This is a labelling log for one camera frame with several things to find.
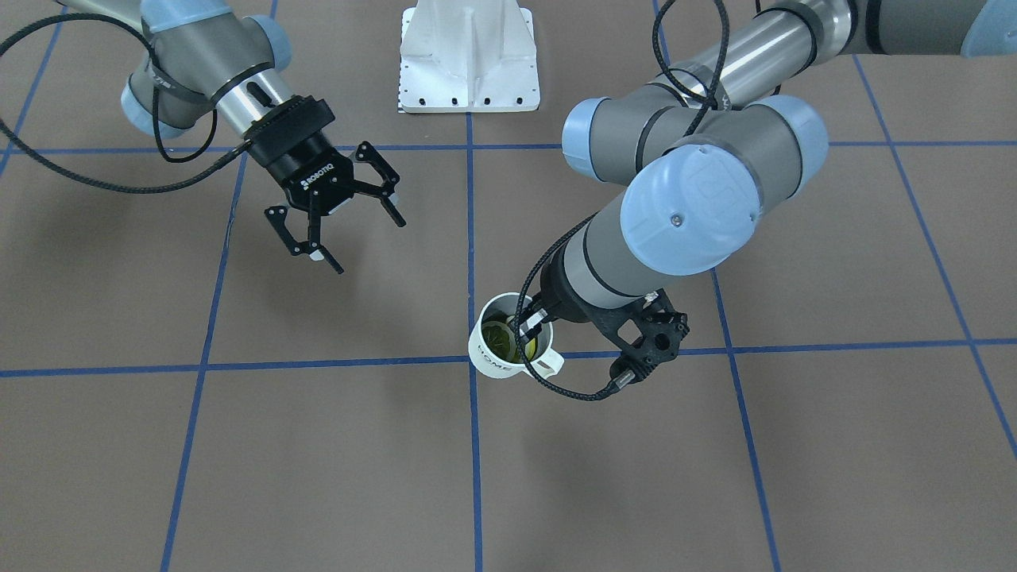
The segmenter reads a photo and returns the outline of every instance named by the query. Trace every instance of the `light blue joint cap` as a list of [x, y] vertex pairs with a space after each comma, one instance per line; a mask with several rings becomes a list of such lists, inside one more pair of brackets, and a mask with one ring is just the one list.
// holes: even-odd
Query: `light blue joint cap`
[[1004, 56], [1017, 53], [1017, 0], [989, 0], [960, 46], [960, 55]]
[[807, 103], [791, 96], [770, 96], [752, 105], [762, 105], [776, 111], [798, 139], [801, 152], [801, 182], [791, 196], [820, 172], [830, 153], [830, 133], [823, 117]]
[[686, 145], [633, 179], [621, 199], [621, 235], [650, 269], [692, 276], [744, 246], [761, 210], [741, 161], [718, 147]]
[[223, 0], [141, 0], [141, 19], [153, 34], [232, 11]]
[[604, 180], [597, 176], [590, 156], [590, 129], [593, 128], [593, 116], [597, 113], [597, 108], [607, 99], [610, 98], [580, 102], [573, 108], [561, 129], [561, 153], [565, 156], [565, 162], [577, 173], [600, 182]]
[[[124, 91], [120, 93], [120, 107], [123, 108], [124, 115], [127, 116], [127, 120], [130, 121], [131, 125], [137, 127], [142, 133], [156, 136], [156, 132], [152, 130], [152, 114], [134, 97], [134, 92], [130, 89], [130, 79], [127, 79]], [[186, 132], [187, 129], [167, 125], [162, 121], [159, 122], [159, 135], [164, 139], [179, 137]]]
[[276, 61], [276, 69], [280, 71], [286, 69], [293, 61], [293, 46], [290, 44], [290, 37], [287, 36], [286, 31], [279, 25], [278, 21], [264, 14], [247, 16], [245, 19], [248, 18], [258, 24], [268, 39], [268, 44], [272, 46], [272, 57]]

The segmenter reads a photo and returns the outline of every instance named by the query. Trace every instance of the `tiled floor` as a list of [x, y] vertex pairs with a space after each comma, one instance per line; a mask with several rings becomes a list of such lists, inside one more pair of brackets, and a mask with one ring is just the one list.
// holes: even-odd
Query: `tiled floor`
[[[681, 4], [675, 57], [718, 27]], [[566, 167], [560, 128], [654, 74], [655, 0], [524, 2], [541, 109], [472, 117], [396, 113], [412, 2], [231, 5], [288, 30], [285, 76], [336, 145], [382, 150], [409, 225], [365, 198], [326, 219], [338, 277], [284, 251], [253, 161], [124, 196], [0, 144], [0, 570], [1017, 569], [1017, 57], [788, 81], [827, 121], [824, 170], [670, 289], [683, 356], [586, 404], [478, 377], [466, 338], [620, 192]], [[0, 35], [59, 10], [5, 0]], [[0, 60], [0, 116], [87, 174], [189, 176], [212, 159], [167, 165], [121, 117], [140, 57], [47, 28]], [[555, 337], [555, 381], [599, 389], [611, 346]]]

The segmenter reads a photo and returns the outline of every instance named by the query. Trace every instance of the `cup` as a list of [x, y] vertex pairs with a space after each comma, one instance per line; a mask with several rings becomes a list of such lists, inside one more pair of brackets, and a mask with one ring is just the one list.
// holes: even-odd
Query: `cup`
[[[531, 301], [532, 298], [527, 296], [526, 303], [529, 304]], [[507, 292], [494, 296], [487, 302], [486, 305], [484, 305], [484, 309], [480, 310], [480, 319], [477, 320], [477, 323], [473, 326], [473, 331], [470, 332], [470, 361], [473, 362], [474, 367], [476, 367], [478, 371], [488, 378], [503, 380], [505, 378], [511, 378], [520, 371], [526, 373], [527, 376], [530, 375], [526, 365], [505, 361], [504, 359], [498, 357], [495, 352], [488, 347], [487, 342], [481, 334], [481, 329], [484, 324], [488, 322], [503, 323], [506, 317], [515, 316], [516, 304], [518, 303], [519, 293], [517, 292]], [[564, 358], [561, 357], [558, 352], [551, 349], [551, 341], [553, 339], [553, 327], [550, 324], [544, 324], [541, 327], [540, 334], [537, 335], [537, 348], [536, 351], [534, 351], [534, 356], [530, 358], [533, 368], [544, 378], [550, 378], [560, 371], [561, 366], [565, 362]], [[515, 340], [513, 340], [512, 343], [513, 347], [515, 347]]]

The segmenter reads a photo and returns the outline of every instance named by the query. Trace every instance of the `mug handle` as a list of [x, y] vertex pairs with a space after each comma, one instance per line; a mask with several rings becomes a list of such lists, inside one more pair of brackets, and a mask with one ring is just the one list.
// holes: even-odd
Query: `mug handle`
[[[533, 368], [544, 378], [554, 376], [561, 370], [561, 366], [564, 364], [565, 358], [561, 357], [560, 353], [551, 348], [547, 348], [540, 357], [533, 360]], [[524, 371], [528, 375], [530, 373], [527, 369], [524, 369]]]

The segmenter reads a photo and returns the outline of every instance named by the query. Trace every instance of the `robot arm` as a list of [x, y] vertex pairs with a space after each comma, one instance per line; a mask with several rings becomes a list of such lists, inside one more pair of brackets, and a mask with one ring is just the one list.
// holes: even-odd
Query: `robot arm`
[[[131, 122], [148, 134], [153, 94], [158, 91], [159, 135], [179, 136], [215, 110], [248, 145], [247, 151], [286, 193], [287, 206], [265, 209], [265, 217], [293, 255], [326, 260], [343, 268], [321, 244], [320, 221], [354, 194], [380, 201], [397, 226], [399, 175], [367, 141], [349, 157], [321, 132], [335, 116], [327, 104], [301, 97], [283, 79], [292, 57], [289, 40], [267, 16], [237, 18], [223, 0], [61, 0], [80, 11], [112, 16], [138, 30], [155, 47], [157, 66], [145, 56], [129, 76], [121, 105]], [[381, 185], [354, 178], [353, 163], [368, 163]], [[297, 241], [285, 221], [290, 208], [307, 213], [307, 240]]]
[[[670, 71], [707, 98], [719, 51], [714, 46]], [[565, 160], [627, 188], [543, 266], [540, 292], [512, 320], [519, 333], [512, 347], [527, 347], [556, 320], [590, 322], [621, 350], [598, 398], [643, 381], [677, 356], [689, 332], [662, 288], [743, 246], [760, 218], [826, 160], [819, 114], [795, 98], [760, 98], [842, 53], [1014, 52], [1014, 0], [782, 0], [731, 35], [712, 94], [716, 110], [695, 133], [685, 136], [699, 104], [664, 74], [619, 100], [582, 102], [562, 131]], [[630, 321], [640, 336], [625, 341], [618, 329]]]

